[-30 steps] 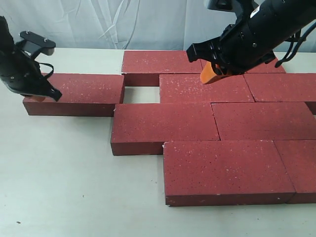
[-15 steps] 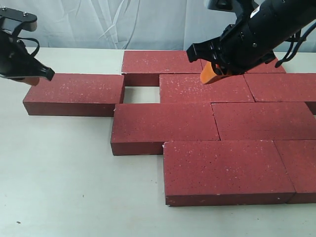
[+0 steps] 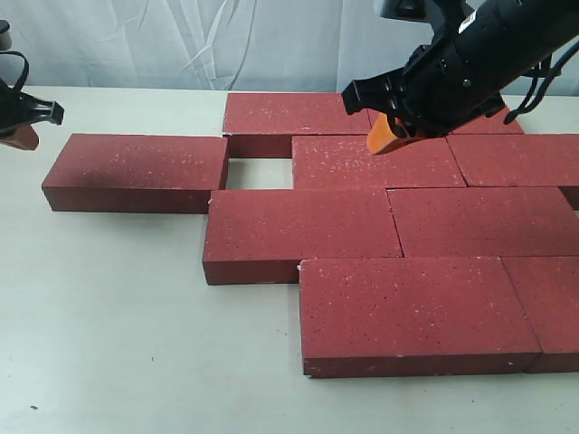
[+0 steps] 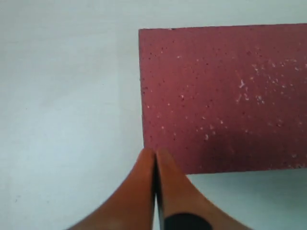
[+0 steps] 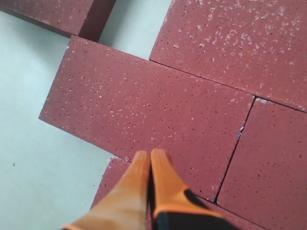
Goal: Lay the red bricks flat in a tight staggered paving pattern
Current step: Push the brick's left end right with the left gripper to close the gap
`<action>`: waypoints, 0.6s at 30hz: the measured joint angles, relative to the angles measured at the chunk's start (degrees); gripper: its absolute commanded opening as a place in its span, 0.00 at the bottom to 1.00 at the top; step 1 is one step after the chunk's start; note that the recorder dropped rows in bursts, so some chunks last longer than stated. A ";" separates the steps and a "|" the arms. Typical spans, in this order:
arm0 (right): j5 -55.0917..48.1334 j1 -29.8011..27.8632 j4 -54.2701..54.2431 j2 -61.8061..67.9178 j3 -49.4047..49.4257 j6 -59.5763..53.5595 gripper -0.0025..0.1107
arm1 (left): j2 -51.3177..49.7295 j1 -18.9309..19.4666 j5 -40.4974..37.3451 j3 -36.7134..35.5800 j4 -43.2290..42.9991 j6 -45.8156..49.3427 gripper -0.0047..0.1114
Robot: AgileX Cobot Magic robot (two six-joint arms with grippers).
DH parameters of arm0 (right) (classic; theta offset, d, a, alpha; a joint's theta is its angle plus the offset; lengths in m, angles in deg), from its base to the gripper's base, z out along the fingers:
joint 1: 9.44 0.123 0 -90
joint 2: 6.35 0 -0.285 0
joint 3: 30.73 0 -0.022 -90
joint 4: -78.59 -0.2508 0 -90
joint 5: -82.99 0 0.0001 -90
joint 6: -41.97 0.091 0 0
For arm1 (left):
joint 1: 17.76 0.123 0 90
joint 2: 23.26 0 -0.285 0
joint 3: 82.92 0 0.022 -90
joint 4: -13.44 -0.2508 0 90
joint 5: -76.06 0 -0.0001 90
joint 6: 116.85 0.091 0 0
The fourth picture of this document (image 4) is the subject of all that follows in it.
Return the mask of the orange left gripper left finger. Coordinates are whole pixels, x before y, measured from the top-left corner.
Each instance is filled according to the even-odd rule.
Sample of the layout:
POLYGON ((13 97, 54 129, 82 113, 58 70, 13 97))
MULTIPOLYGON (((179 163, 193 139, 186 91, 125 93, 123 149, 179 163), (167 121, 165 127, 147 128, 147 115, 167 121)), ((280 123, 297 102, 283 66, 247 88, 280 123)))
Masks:
POLYGON ((151 230, 154 218, 155 153, 143 149, 117 190, 71 230, 151 230))

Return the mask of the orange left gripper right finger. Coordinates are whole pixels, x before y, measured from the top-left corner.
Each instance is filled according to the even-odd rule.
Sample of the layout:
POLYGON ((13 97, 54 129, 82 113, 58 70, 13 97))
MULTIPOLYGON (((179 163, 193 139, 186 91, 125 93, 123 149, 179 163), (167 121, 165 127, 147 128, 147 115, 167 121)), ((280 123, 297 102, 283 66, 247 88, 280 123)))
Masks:
POLYGON ((176 165, 166 150, 156 152, 162 230, 248 230, 208 200, 176 165))

